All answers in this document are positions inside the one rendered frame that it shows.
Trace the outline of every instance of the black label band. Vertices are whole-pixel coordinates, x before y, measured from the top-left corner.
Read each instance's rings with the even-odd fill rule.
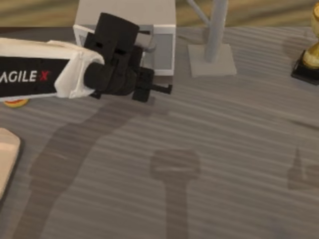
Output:
[[[54,94],[68,59],[0,57],[0,98]]]

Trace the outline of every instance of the square base plate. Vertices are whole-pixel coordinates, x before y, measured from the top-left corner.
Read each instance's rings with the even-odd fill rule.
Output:
[[[309,84],[317,86],[319,85],[319,70],[311,69],[303,63],[304,54],[305,51],[302,53],[301,57],[296,62],[291,76],[298,80],[305,81]]]
[[[192,77],[236,75],[237,70],[229,44],[222,44],[215,62],[206,62],[204,45],[189,45],[188,53]]]

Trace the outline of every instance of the yellow object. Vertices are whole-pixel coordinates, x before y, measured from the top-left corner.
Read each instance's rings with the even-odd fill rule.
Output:
[[[5,101],[4,104],[11,108],[18,108],[24,106],[29,100]]]
[[[314,34],[319,38],[319,2],[313,8],[311,26]],[[303,63],[309,68],[319,69],[319,42],[305,52]]]

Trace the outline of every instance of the wood grain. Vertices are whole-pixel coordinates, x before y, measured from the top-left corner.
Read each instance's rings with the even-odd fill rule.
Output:
[[[2,36],[65,40],[66,29]],[[318,88],[292,79],[304,27],[234,27],[238,75],[190,78],[178,30],[171,96],[38,99],[0,124],[25,141],[1,239],[317,239]]]
[[[209,15],[211,0],[196,1]],[[316,0],[230,0],[227,25],[309,25]],[[1,0],[0,26],[71,26],[78,0]],[[186,0],[176,0],[179,26],[202,25]]]

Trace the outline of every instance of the metal stand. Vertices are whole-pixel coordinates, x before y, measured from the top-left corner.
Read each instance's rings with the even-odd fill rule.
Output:
[[[209,28],[208,41],[203,45],[189,45],[189,59],[193,77],[236,75],[231,47],[222,44],[228,0],[215,0],[210,20],[193,0],[187,0]]]

